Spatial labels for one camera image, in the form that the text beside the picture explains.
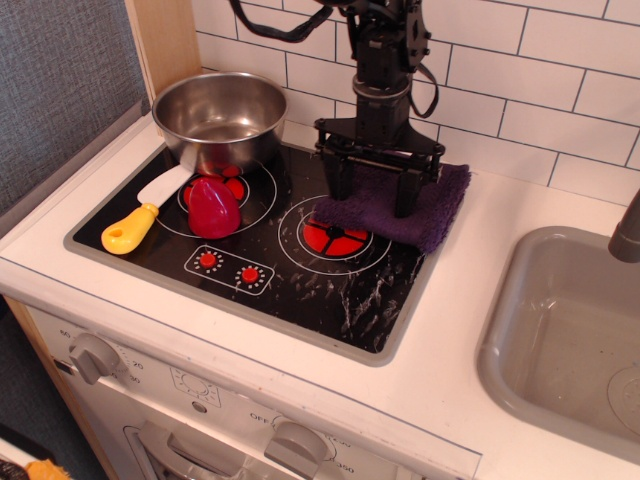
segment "stainless steel pot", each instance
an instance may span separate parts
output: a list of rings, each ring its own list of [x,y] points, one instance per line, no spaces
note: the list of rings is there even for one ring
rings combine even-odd
[[[202,175],[248,172],[276,153],[287,113],[284,91],[249,73],[198,75],[164,90],[153,118],[171,153]]]

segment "purple towel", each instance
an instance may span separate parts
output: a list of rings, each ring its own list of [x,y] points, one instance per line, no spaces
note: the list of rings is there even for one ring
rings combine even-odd
[[[322,198],[313,218],[353,230],[367,230],[433,252],[445,239],[471,181],[468,165],[443,165],[438,183],[422,187],[408,217],[394,216],[398,175],[356,165],[353,191],[345,200]]]

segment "orange object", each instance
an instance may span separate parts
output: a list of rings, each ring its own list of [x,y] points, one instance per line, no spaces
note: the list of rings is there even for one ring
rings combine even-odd
[[[71,477],[62,467],[58,467],[51,460],[39,460],[28,463],[25,470],[29,480],[70,480]]]

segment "black cable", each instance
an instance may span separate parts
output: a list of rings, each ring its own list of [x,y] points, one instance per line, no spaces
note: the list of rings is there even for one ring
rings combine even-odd
[[[420,113],[418,111],[418,107],[413,101],[413,95],[411,93],[409,93],[409,100],[411,101],[411,108],[413,109],[414,113],[418,117],[428,118],[431,116],[431,114],[435,111],[436,107],[438,106],[438,101],[440,100],[440,91],[438,89],[438,82],[436,80],[436,77],[433,75],[433,73],[431,73],[431,71],[427,67],[425,67],[423,64],[420,64],[418,65],[418,71],[422,73],[425,77],[427,77],[429,81],[431,81],[431,83],[433,83],[433,86],[436,88],[436,92],[433,95],[433,100],[431,101],[431,105],[429,105],[429,108],[427,108],[427,110],[424,113]]]
[[[277,28],[253,23],[245,15],[240,0],[229,0],[229,3],[231,3],[233,12],[240,19],[243,25],[249,29],[250,32],[262,37],[275,38],[277,40],[282,40],[283,42],[289,43],[302,42],[315,28],[317,28],[322,22],[329,18],[329,16],[333,12],[333,8],[331,7],[322,7],[306,22],[298,25],[296,28],[289,32],[283,32],[282,30],[278,30]]]

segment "yellow knife handle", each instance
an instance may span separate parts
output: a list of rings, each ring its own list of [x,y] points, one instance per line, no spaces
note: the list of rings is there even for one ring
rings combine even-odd
[[[102,246],[107,252],[116,255],[133,251],[142,242],[158,213],[158,207],[151,203],[143,203],[129,216],[102,232]]]

